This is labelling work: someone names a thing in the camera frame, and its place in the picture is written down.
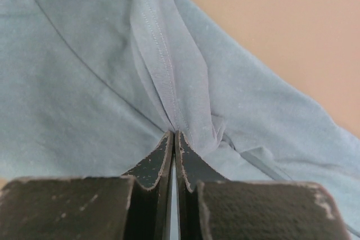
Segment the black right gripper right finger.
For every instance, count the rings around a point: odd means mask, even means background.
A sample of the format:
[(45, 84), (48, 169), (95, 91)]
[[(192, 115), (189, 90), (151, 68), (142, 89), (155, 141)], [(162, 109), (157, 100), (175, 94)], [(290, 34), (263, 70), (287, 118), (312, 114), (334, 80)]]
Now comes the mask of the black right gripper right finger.
[(180, 239), (348, 239), (333, 197), (314, 182), (231, 181), (174, 136)]

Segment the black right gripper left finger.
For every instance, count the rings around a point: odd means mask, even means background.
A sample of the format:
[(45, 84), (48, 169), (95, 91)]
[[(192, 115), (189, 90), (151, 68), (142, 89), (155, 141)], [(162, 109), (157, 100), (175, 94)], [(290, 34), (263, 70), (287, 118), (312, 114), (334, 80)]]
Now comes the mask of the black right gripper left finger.
[(2, 239), (168, 239), (173, 134), (121, 176), (16, 178), (1, 189)]

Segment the blue-grey t-shirt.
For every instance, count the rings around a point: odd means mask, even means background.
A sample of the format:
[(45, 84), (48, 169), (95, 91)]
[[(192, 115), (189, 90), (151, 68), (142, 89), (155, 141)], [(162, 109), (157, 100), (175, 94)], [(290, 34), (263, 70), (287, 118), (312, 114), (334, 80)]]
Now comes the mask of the blue-grey t-shirt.
[(233, 180), (306, 180), (359, 238), (359, 139), (190, 0), (1, 0), (1, 177), (115, 176), (163, 133)]

